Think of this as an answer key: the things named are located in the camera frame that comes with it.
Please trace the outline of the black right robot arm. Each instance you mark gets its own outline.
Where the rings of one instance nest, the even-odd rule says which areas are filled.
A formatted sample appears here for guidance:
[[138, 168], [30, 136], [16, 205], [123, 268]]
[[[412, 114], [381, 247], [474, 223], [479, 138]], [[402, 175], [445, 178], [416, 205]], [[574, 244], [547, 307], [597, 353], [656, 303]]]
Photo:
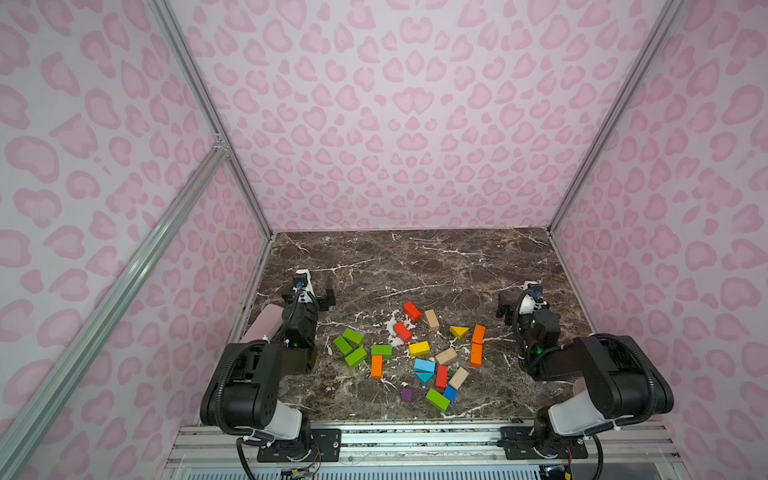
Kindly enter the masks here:
[[533, 284], [515, 301], [498, 299], [496, 316], [512, 329], [518, 365], [535, 381], [583, 379], [585, 390], [537, 412], [530, 438], [550, 455], [557, 445], [669, 413], [671, 387], [630, 336], [595, 333], [560, 342], [560, 315]]

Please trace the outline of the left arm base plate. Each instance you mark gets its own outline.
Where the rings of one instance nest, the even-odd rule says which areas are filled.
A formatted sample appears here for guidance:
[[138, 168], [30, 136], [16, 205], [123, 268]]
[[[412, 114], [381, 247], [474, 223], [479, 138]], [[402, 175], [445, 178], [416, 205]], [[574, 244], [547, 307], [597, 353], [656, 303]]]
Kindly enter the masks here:
[[293, 440], [276, 440], [257, 454], [259, 463], [301, 463], [319, 457], [323, 463], [339, 460], [342, 432], [336, 428], [303, 430]]

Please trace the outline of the yellow triangle block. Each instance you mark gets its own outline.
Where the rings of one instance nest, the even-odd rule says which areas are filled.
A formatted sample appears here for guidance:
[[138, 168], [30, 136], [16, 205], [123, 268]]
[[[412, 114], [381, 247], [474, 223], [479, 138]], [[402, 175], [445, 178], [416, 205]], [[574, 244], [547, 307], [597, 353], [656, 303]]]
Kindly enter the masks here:
[[453, 337], [456, 340], [460, 340], [460, 339], [463, 339], [469, 333], [469, 328], [468, 327], [451, 326], [450, 327], [450, 333], [453, 335]]

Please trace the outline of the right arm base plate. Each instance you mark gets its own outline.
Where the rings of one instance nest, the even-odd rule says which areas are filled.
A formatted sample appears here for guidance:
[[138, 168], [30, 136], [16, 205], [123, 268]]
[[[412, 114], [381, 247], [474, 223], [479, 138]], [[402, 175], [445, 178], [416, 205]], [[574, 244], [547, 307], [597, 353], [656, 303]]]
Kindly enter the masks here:
[[541, 433], [533, 426], [513, 425], [500, 428], [496, 446], [507, 460], [568, 460], [589, 457], [581, 437]]

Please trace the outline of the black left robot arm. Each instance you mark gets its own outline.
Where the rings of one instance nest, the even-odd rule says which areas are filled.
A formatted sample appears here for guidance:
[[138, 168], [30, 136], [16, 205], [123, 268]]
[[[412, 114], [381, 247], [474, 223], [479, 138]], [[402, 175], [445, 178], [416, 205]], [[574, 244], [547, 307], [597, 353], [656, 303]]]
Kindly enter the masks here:
[[298, 270], [283, 294], [277, 333], [228, 344], [200, 404], [203, 424], [258, 446], [308, 448], [310, 423], [278, 399], [283, 377], [309, 373], [317, 358], [320, 314], [335, 305], [334, 290], [319, 297], [308, 270]]

